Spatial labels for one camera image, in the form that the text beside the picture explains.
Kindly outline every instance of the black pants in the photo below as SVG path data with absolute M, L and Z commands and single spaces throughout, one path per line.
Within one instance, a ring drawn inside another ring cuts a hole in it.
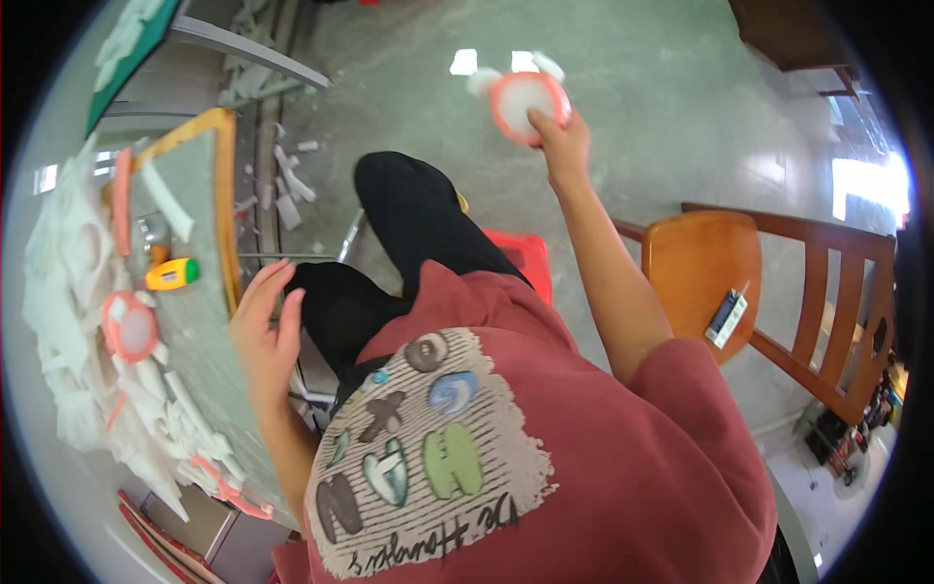
M 402 274 L 403 297 L 386 294 L 357 270 L 336 263 L 300 264 L 289 284 L 290 290 L 305 289 L 302 325 L 337 375 L 339 403 L 342 392 L 356 390 L 385 362 L 355 366 L 383 325 L 412 308 L 425 260 L 458 275 L 487 270 L 529 282 L 460 212 L 454 185 L 434 166 L 399 152 L 375 152 L 357 162 L 354 184 L 367 220 Z

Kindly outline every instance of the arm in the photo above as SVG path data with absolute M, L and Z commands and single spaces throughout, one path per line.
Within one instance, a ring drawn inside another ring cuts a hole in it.
M 576 111 L 564 128 L 537 111 L 529 120 L 542 135 L 548 182 L 558 196 L 584 291 L 613 376 L 629 384 L 645 355 L 672 338 L 661 303 L 626 252 L 590 186 L 590 132 Z
M 233 346 L 247 374 L 249 400 L 289 509 L 304 526 L 304 489 L 318 440 L 289 404 L 289 376 L 298 360 L 304 290 L 289 293 L 278 330 L 269 328 L 276 299 L 295 275 L 286 261 L 264 267 L 250 282 L 230 323 Z

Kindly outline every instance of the green cap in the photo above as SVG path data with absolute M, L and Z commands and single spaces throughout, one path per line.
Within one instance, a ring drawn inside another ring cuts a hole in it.
M 199 275 L 198 263 L 194 261 L 194 258 L 189 258 L 188 261 L 185 262 L 185 281 L 191 284 L 198 279 Z

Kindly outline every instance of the graphic print on shirt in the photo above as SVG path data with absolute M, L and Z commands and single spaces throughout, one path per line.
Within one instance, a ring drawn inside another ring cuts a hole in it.
M 393 392 L 387 395 L 386 399 L 376 398 L 367 403 L 366 411 L 373 414 L 373 421 L 357 439 L 361 442 L 373 442 L 384 428 L 395 432 L 403 423 L 402 416 L 399 415 L 399 404 L 403 399 L 404 393 Z
M 405 505 L 408 464 L 399 438 L 391 438 L 386 443 L 386 456 L 380 458 L 370 452 L 363 457 L 363 475 L 383 501 L 397 507 Z
M 350 431 L 344 430 L 341 435 L 335 436 L 334 444 L 337 446 L 337 449 L 334 451 L 333 458 L 331 458 L 331 461 L 328 463 L 328 468 L 344 460 L 344 455 L 347 454 L 347 449 L 350 447 Z
M 428 405 L 446 416 L 456 416 L 474 400 L 476 390 L 473 371 L 440 376 L 428 394 Z
M 318 483 L 315 495 L 318 520 L 328 541 L 333 544 L 337 543 L 333 519 L 337 519 L 344 531 L 349 534 L 358 534 L 363 529 L 357 499 L 354 497 L 347 477 L 338 473 L 334 475 L 331 482 L 322 480 Z
M 441 435 L 428 432 L 422 456 L 425 476 L 439 499 L 450 499 L 457 491 L 476 495 L 483 488 L 480 453 L 470 433 L 460 424 L 448 424 Z
M 332 420 L 305 492 L 312 539 L 340 579 L 443 562 L 558 487 L 469 329 L 423 335 L 381 371 Z

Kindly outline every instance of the red t-shirt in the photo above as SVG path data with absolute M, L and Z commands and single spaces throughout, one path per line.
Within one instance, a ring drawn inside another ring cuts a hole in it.
M 706 346 L 652 349 L 624 387 L 518 278 L 421 268 L 394 354 L 325 433 L 284 584 L 755 582 L 777 514 Z

